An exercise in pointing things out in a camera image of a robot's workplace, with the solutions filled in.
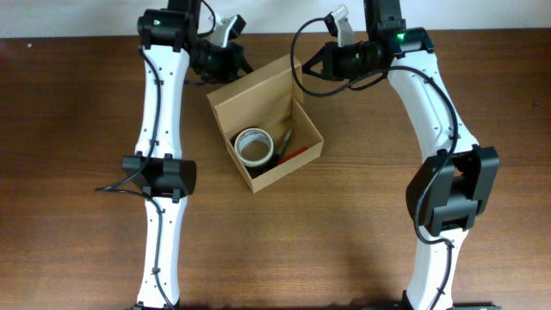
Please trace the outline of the black marker pen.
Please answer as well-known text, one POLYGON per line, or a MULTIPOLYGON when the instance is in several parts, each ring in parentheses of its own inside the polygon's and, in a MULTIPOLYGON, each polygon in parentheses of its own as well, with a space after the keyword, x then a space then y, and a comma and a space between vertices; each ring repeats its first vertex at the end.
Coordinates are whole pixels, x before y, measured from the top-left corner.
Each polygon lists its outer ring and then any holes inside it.
POLYGON ((290 140, 290 138, 291 138, 292 133, 293 133, 293 130, 292 130, 292 129, 289 129, 289 130, 283 135, 283 137, 281 138, 281 141, 280 141, 278 147, 275 149, 275 155, 276 155, 277 157, 280 157, 280 156, 284 153, 284 151, 285 151, 285 149, 286 149, 286 147, 287 147, 287 145, 288 145, 288 142, 289 142, 289 140, 290 140))

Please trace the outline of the brown cardboard box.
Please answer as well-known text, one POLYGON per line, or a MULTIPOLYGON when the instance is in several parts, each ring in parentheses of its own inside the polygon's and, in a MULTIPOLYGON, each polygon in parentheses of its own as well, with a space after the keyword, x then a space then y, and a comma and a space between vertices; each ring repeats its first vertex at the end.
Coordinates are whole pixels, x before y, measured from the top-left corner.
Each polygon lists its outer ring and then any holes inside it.
POLYGON ((207 95, 226 149, 253 193, 321 155, 325 140, 302 108, 304 93, 297 85, 301 80, 300 61, 291 62, 286 55, 207 95), (276 145, 292 129, 282 158, 303 146, 308 150, 252 177, 234 150, 238 134, 250 127, 266 131, 276 145))

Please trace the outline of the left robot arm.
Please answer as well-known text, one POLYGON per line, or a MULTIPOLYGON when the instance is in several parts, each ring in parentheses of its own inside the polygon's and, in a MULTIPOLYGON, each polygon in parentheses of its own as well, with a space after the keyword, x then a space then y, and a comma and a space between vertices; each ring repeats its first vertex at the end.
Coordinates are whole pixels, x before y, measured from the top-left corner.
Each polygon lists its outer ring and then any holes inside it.
POLYGON ((244 49, 234 43, 246 22, 241 15, 213 15, 213 29, 198 30, 201 1, 170 1, 138 19, 139 56, 145 66, 145 98, 134 152, 123 159, 128 182, 144 199, 145 267, 135 308, 176 309, 177 264, 183 215, 195 190, 197 165, 183 159, 180 120, 187 70, 204 84, 229 84, 250 73, 244 49))

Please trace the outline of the cream masking tape roll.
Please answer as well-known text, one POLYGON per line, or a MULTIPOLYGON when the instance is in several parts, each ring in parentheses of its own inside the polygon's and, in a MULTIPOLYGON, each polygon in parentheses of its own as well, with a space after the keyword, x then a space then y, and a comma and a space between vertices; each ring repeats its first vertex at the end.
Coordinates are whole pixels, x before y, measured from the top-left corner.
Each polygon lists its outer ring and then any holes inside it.
POLYGON ((238 134, 234 141, 234 150, 244 166, 257 168, 269 162, 274 154, 275 145, 266 131, 250 127, 238 134))

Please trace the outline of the orange utility knife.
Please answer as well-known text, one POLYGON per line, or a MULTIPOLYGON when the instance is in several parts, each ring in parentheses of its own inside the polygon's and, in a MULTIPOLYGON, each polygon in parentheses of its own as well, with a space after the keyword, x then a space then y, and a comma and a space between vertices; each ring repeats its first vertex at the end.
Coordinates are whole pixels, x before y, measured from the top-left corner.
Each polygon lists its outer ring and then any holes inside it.
POLYGON ((285 155, 283 158, 281 158, 277 165, 280 165, 280 164, 283 164, 285 162, 288 162, 289 160, 293 159, 293 158, 296 158, 298 155, 302 154, 303 152, 307 151, 308 150, 308 147, 306 146, 303 146, 301 147, 300 149, 296 150, 295 152, 292 152, 288 155, 285 155))

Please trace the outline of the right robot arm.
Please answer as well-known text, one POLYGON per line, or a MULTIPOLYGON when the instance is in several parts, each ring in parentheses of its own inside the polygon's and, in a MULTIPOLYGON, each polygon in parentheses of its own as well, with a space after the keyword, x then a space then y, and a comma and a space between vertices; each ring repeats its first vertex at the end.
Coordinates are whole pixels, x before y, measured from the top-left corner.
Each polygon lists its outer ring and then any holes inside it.
POLYGON ((363 4, 368 40, 358 41, 341 5, 321 18, 333 40, 305 64, 304 74, 339 82, 337 94, 387 80, 403 102, 422 164, 406 188, 417 237, 412 279, 397 309, 453 309, 451 289, 459 253, 483 214, 499 157, 470 133, 441 77, 424 28, 409 28, 398 1, 363 4))

